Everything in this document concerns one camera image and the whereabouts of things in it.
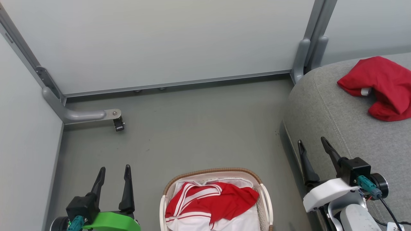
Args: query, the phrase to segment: red cloth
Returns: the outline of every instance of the red cloth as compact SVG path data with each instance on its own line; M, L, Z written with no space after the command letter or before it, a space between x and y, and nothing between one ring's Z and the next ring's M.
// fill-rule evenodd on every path
M377 102L368 112L383 121L411 117L411 71L377 56L358 61L338 82L352 96L361 96L362 88L373 88Z
M212 185L185 183L166 208L166 221L186 217L210 217L210 223L231 220L249 210L259 194L250 187L239 188L216 182Z

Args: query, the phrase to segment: black cable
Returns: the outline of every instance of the black cable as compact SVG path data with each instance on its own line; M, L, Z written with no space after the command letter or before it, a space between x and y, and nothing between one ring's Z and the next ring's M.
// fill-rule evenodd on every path
M384 201L384 199L382 199L381 197L379 197L378 199L380 199L380 201L383 203L383 205L385 206L385 208L387 209L387 211L389 212L389 214L391 215L391 217L393 218L395 224L397 225L398 230L402 230L401 226L399 226L399 223L397 221L397 219L395 218L393 212L391 211L390 207L388 207L387 203Z
M376 218L374 218L374 221L377 222L378 224L382 225L382 226L387 226L387 223L381 222L379 220L377 220ZM406 225L411 225L411 222L399 222L399 224L406 224Z

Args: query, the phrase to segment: label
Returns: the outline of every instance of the label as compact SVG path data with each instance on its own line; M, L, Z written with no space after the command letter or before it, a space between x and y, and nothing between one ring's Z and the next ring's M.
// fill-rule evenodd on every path
M387 231L405 231L404 226L402 224L399 225L401 230L398 229L397 225L394 222L387 223Z

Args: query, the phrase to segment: teal connector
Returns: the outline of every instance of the teal connector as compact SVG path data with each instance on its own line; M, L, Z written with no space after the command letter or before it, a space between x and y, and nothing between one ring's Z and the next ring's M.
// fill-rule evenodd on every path
M357 178L357 184L361 188L365 189L367 192L371 194L372 197L375 199L379 199L382 196L381 190L377 189L377 186L368 180L365 176L361 175Z
M76 216L67 231L80 231L83 230L83 226L84 218L82 216Z

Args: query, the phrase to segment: white wall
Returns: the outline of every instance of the white wall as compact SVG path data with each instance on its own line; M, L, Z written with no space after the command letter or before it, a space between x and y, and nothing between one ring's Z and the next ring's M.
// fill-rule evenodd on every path
M338 0L322 65L411 52L410 0Z
M43 230L62 122L3 36L0 70L0 230Z
M2 0L63 94L290 70L314 0Z

